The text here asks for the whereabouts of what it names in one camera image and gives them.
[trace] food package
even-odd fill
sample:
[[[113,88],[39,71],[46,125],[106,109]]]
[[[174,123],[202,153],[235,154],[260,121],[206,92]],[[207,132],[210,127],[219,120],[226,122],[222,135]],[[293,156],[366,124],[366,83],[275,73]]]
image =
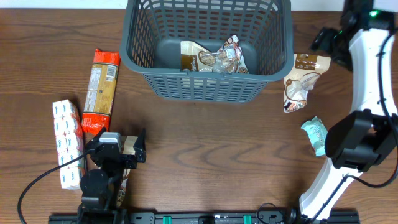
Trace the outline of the food package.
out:
[[[119,53],[95,50],[82,119],[84,132],[96,135],[102,127],[109,131],[119,65]]]
[[[53,103],[53,117],[58,163],[64,165],[82,155],[83,131],[76,106],[69,100]],[[83,159],[62,167],[61,187],[68,190],[80,189],[80,179],[83,174]]]
[[[123,152],[122,154],[127,155],[134,155],[136,151],[134,150],[134,143],[137,141],[136,136],[128,136],[124,142]],[[120,207],[123,203],[124,198],[126,197],[126,187],[127,187],[127,180],[130,174],[130,169],[125,169],[123,172],[123,180],[120,185],[118,198],[116,201],[116,205]]]
[[[192,41],[181,41],[181,69],[194,72],[249,73],[236,35],[228,38],[214,53]]]
[[[329,70],[330,57],[295,54],[294,66],[284,78],[284,111],[296,111],[307,105],[308,91],[312,90],[320,75]]]
[[[301,129],[307,132],[316,156],[325,155],[325,141],[328,130],[326,130],[322,121],[314,117],[311,121],[305,122]]]

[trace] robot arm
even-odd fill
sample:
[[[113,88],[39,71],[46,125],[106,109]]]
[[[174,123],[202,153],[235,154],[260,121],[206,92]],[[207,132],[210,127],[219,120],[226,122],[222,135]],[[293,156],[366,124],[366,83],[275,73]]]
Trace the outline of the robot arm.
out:
[[[322,29],[312,45],[313,50],[326,50],[335,62],[352,69],[354,74],[350,115],[329,130],[325,143],[328,159],[312,186],[300,197],[301,214],[317,220],[329,217],[333,205],[354,181],[349,178],[341,182],[344,176],[359,177],[371,166],[380,164],[395,148],[391,127],[386,125],[380,105],[377,76],[380,48],[394,28],[394,15],[374,10],[372,1],[346,1],[341,25],[340,32]],[[393,42],[391,37],[384,47],[382,85],[387,110],[395,116],[397,108],[391,88]],[[333,198],[317,214],[339,184]]]
[[[121,154],[119,133],[105,131],[103,128],[85,146],[100,168],[88,171],[80,180],[82,196],[77,223],[129,223],[127,210],[119,209],[116,201],[124,170],[135,169],[138,162],[146,161],[146,132],[144,129],[138,136],[133,145],[135,154],[131,155]]]

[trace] red and orange package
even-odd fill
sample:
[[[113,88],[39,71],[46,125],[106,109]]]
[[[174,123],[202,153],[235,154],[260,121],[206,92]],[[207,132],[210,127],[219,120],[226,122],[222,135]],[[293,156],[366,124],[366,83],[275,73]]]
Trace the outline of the red and orange package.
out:
[[[120,66],[119,53],[95,49],[81,125],[86,133],[97,134],[102,127],[109,131],[111,111]]]

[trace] snack bag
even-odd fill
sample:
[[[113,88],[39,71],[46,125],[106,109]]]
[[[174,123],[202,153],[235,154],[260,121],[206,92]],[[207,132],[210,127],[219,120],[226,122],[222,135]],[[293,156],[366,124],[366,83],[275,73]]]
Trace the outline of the snack bag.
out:
[[[307,132],[316,156],[325,155],[325,141],[328,130],[326,130],[322,121],[314,117],[311,121],[305,122],[301,129]]]
[[[86,133],[97,134],[102,127],[109,131],[111,110],[120,65],[119,53],[95,49],[81,125]]]
[[[128,136],[126,141],[124,142],[123,152],[122,154],[125,155],[134,155],[136,150],[134,149],[134,143],[137,141],[136,136]],[[126,197],[126,187],[127,187],[127,180],[129,179],[130,169],[125,169],[123,171],[123,180],[120,185],[116,206],[120,207],[123,203],[124,198]]]
[[[284,78],[284,111],[296,111],[307,105],[308,91],[312,90],[320,75],[329,70],[330,57],[295,54],[294,66]]]
[[[249,73],[236,35],[228,38],[214,53],[192,41],[181,41],[181,69],[199,72]]]

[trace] green light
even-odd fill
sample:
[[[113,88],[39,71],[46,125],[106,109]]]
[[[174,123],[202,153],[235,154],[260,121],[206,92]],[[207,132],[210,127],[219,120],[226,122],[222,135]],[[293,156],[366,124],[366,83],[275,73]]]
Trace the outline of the green light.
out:
[[[379,11],[378,10],[373,10],[369,14],[371,15],[371,17],[375,17],[375,16],[377,16],[379,14]]]
[[[333,38],[336,38],[338,35],[342,34],[343,31],[341,30],[338,34],[336,34]]]

